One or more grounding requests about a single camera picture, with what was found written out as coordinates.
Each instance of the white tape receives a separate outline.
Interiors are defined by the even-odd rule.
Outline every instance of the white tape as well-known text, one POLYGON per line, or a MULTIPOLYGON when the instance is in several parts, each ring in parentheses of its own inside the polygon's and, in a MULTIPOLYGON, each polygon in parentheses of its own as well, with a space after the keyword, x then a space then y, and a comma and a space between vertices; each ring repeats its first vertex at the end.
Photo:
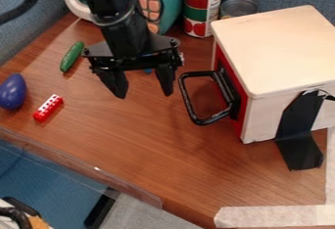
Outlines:
POLYGON ((335 127, 328 128, 325 180, 326 203, 335 205, 335 127))
POLYGON ((222 207, 216 228, 335 225, 335 128, 328 129, 326 205, 222 207))

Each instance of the green cucumber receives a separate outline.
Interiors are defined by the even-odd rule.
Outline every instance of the green cucumber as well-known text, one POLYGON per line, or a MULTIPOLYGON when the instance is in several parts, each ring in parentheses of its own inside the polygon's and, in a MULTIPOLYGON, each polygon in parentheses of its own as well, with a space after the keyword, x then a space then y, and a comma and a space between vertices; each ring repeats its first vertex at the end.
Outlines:
POLYGON ((75 42, 74 45, 69 49, 67 54, 61 61, 61 71, 67 72, 75 63, 76 59, 81 55, 82 49, 84 48, 82 41, 75 42))

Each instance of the wooden box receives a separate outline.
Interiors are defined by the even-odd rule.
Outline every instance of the wooden box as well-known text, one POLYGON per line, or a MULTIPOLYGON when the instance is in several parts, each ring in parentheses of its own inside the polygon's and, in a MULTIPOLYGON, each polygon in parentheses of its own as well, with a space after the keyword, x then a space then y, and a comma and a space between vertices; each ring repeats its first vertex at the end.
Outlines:
MULTIPOLYGON (((335 94, 335 29, 313 6, 212 23, 213 69, 224 67, 241 97, 232 120, 244 143, 275 137, 286 107, 303 91, 335 94)), ((335 125, 325 101, 312 130, 335 125)))

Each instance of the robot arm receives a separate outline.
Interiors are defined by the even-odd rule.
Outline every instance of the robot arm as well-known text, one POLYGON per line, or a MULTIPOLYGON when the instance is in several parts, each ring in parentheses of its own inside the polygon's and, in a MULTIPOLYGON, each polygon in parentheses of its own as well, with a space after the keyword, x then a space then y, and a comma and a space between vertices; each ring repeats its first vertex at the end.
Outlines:
POLYGON ((128 89, 125 70, 155 69, 165 94, 170 95, 175 71, 182 66, 179 42, 149 31, 138 0, 86 2, 106 41, 87 47, 83 56, 101 81, 124 99, 128 89))

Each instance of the red can label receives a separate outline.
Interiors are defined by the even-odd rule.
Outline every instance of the red can label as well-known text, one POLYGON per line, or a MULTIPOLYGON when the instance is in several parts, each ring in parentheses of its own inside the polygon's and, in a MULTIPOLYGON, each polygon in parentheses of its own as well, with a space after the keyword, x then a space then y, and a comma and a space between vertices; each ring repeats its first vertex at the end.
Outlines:
POLYGON ((197 37, 211 36, 210 23, 218 20, 221 0, 185 0, 185 32, 197 37))

